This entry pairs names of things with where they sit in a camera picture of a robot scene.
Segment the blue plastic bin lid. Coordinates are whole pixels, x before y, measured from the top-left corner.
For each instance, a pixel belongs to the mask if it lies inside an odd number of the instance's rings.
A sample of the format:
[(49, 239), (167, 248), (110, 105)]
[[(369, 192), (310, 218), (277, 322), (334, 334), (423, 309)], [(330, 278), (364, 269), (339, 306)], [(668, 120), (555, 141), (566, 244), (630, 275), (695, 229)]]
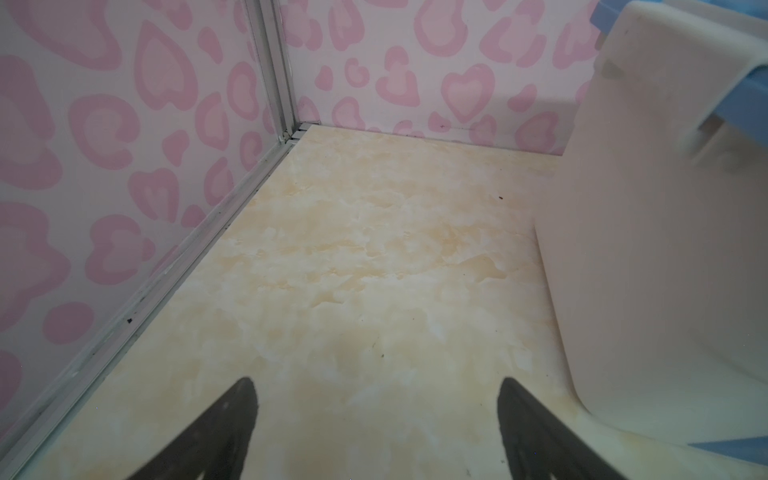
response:
[(596, 65), (616, 67), (687, 146), (710, 118), (767, 144), (767, 4), (764, 1), (600, 1)]

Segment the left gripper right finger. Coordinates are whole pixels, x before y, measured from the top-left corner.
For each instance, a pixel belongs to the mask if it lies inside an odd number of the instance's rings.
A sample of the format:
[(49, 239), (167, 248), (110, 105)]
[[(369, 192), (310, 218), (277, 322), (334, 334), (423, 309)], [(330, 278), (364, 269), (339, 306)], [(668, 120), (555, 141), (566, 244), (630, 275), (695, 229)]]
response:
[(497, 416), (514, 480), (623, 477), (511, 377), (501, 383)]

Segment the white plastic storage bin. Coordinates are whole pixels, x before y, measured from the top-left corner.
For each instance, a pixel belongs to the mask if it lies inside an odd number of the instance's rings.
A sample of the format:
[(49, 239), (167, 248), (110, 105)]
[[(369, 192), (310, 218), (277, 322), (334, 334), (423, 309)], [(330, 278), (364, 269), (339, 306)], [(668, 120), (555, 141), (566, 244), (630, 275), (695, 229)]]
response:
[(535, 230), (576, 394), (603, 422), (758, 463), (767, 440), (767, 144), (677, 147), (596, 65)]

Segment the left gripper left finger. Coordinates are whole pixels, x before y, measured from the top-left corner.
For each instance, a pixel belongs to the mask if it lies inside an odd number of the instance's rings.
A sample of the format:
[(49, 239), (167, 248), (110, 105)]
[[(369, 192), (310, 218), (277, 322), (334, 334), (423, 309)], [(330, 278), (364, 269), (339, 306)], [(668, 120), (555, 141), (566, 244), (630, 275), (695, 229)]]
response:
[(238, 479), (258, 415), (248, 377), (237, 380), (133, 479)]

